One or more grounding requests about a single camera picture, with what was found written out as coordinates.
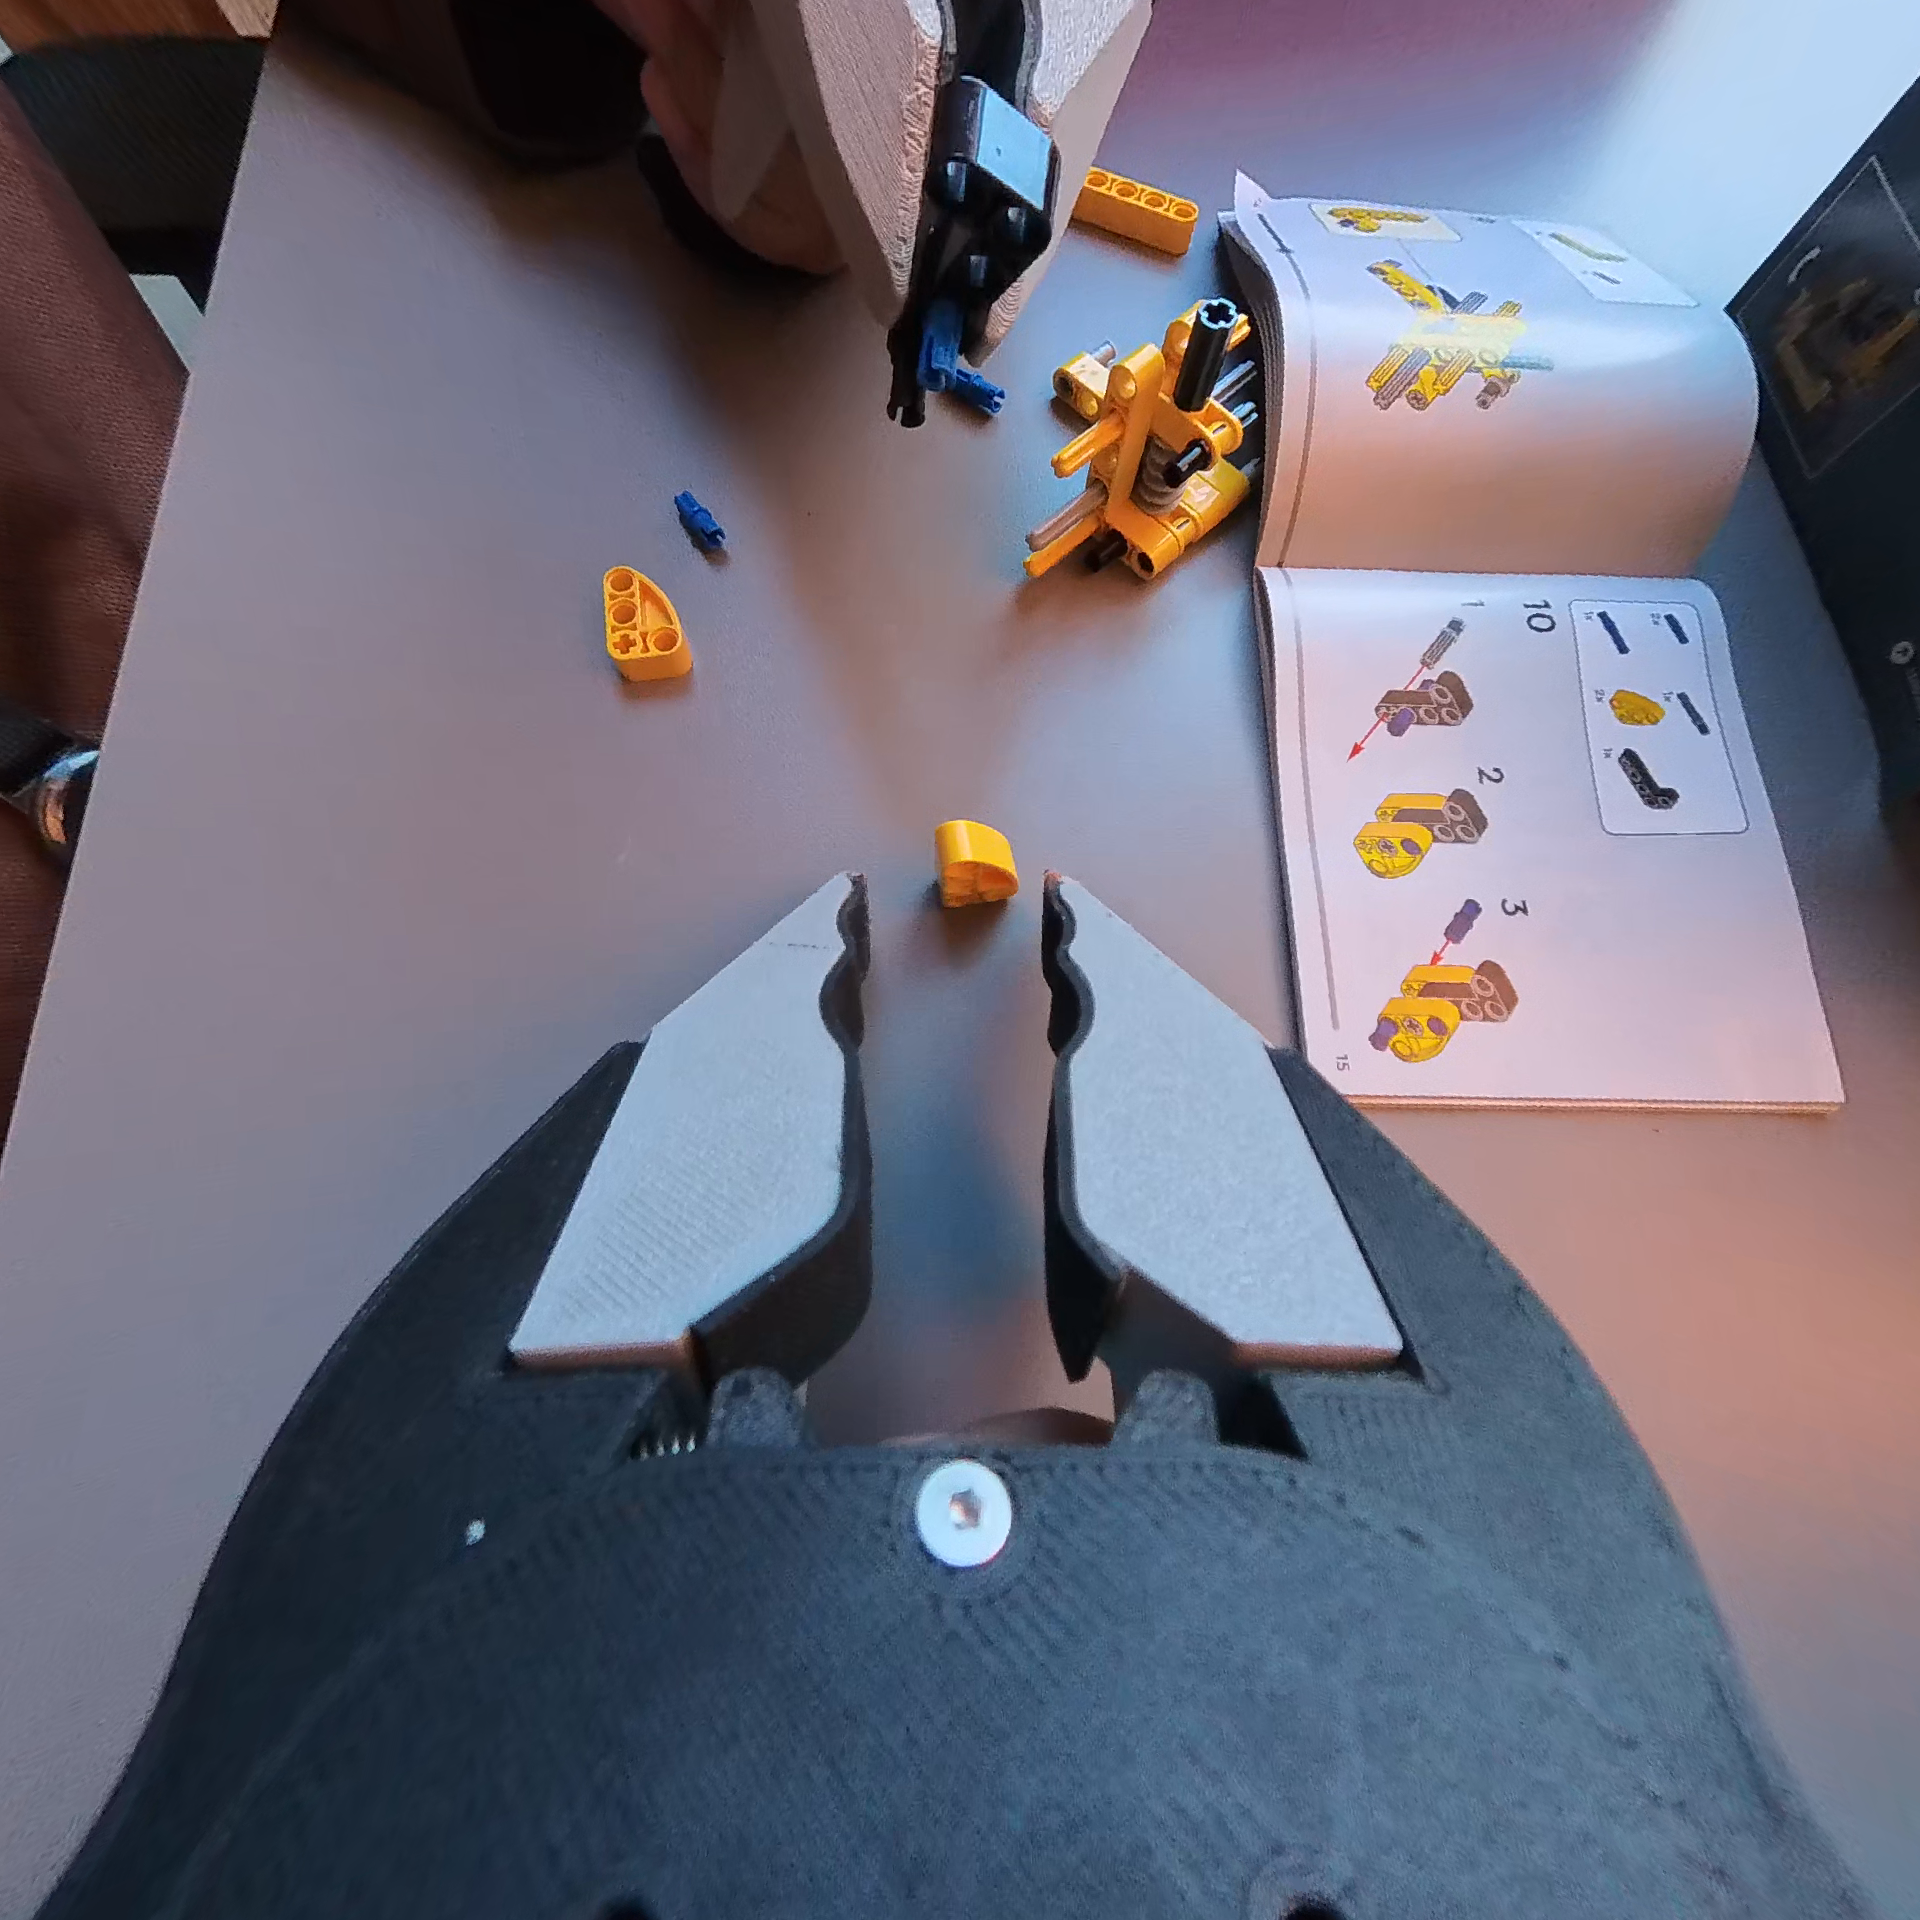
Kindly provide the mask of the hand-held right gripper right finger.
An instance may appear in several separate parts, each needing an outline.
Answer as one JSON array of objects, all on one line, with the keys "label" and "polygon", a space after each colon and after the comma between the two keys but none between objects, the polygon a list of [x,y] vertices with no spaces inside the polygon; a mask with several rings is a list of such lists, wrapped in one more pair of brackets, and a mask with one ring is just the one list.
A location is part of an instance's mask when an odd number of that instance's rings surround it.
[{"label": "hand-held right gripper right finger", "polygon": [[1044,1270],[1070,1379],[1396,1365],[1403,1329],[1260,1032],[1049,874]]}]

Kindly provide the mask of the lego instruction booklet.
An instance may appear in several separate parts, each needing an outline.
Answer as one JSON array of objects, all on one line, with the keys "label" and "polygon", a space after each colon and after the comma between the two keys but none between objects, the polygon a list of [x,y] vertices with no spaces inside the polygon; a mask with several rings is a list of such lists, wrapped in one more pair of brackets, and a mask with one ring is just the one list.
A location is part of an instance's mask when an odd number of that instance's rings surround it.
[{"label": "lego instruction booklet", "polygon": [[1563,218],[1221,220],[1266,396],[1257,607],[1301,1038],[1377,1106],[1831,1112],[1716,593],[1736,328]]}]

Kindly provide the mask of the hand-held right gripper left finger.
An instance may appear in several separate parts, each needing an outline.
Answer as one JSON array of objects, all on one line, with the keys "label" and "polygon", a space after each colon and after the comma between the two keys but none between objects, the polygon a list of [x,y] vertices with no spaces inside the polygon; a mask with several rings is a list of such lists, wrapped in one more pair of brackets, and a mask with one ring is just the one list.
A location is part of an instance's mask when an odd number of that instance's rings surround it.
[{"label": "hand-held right gripper left finger", "polygon": [[532,1369],[811,1379],[872,1288],[869,886],[836,874],[663,1017],[511,1335]]}]

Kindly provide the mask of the yellow curved lego piece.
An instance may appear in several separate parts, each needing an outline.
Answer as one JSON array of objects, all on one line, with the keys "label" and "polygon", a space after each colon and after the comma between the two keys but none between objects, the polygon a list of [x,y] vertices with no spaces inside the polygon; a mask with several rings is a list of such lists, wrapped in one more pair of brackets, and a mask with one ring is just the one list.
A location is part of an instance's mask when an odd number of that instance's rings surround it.
[{"label": "yellow curved lego piece", "polygon": [[933,855],[943,907],[1014,900],[1020,876],[1011,840],[994,826],[952,818],[933,829]]},{"label": "yellow curved lego piece", "polygon": [[692,673],[692,647],[672,597],[647,572],[616,563],[602,576],[606,653],[629,683]]}]

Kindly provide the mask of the black cardboard box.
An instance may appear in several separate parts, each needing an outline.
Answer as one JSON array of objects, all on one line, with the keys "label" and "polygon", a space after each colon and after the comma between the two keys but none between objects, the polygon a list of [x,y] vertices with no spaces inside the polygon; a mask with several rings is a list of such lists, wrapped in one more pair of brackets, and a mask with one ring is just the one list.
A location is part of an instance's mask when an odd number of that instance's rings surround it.
[{"label": "black cardboard box", "polygon": [[1729,304],[1757,440],[1859,683],[1886,812],[1919,796],[1919,87]]}]

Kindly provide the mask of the yellow lego assembly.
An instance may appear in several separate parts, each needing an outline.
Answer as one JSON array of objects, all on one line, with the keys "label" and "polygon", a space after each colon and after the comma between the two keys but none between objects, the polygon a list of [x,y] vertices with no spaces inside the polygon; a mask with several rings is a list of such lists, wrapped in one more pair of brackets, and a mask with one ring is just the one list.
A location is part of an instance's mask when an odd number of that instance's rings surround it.
[{"label": "yellow lego assembly", "polygon": [[1249,334],[1232,299],[1199,299],[1166,325],[1160,346],[1118,355],[1106,343],[1057,367],[1055,398],[1082,430],[1052,469],[1082,473],[1085,487],[1027,534],[1028,577],[1081,553],[1092,570],[1125,563],[1155,580],[1243,505],[1254,469],[1236,465],[1235,454],[1259,404],[1239,391],[1259,365],[1227,370],[1227,360]]}]

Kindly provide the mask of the person's left hand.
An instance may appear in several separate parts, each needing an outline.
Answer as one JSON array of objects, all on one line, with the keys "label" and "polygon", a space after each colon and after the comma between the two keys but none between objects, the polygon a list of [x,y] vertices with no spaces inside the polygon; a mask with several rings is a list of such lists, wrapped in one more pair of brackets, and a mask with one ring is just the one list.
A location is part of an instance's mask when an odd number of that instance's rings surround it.
[{"label": "person's left hand", "polygon": [[640,93],[692,203],[752,257],[804,276],[846,259],[752,4],[600,1],[642,53]]}]

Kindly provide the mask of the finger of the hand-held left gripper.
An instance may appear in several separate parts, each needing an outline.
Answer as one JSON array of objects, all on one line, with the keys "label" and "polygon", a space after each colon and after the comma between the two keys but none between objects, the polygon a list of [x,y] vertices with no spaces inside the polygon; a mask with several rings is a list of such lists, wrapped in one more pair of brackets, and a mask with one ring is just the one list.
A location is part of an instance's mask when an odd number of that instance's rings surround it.
[{"label": "finger of the hand-held left gripper", "polygon": [[754,1],[811,187],[881,325],[900,320],[948,71],[941,1]]},{"label": "finger of the hand-held left gripper", "polygon": [[983,332],[981,367],[1018,321],[1060,252],[1073,210],[1109,129],[1118,97],[1149,32],[1150,1],[1034,1],[1028,13],[1028,70],[1017,99],[1052,138],[1060,180],[1052,235],[1038,259],[996,299]]}]

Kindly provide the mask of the yellow straight lego beam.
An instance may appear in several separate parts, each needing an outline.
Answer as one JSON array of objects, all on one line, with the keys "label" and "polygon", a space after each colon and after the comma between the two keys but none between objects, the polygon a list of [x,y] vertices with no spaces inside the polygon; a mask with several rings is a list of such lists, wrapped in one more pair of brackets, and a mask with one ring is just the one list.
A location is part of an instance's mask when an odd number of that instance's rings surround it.
[{"label": "yellow straight lego beam", "polygon": [[1199,225],[1199,203],[1095,164],[1075,198],[1070,221],[1166,257],[1184,257]]}]

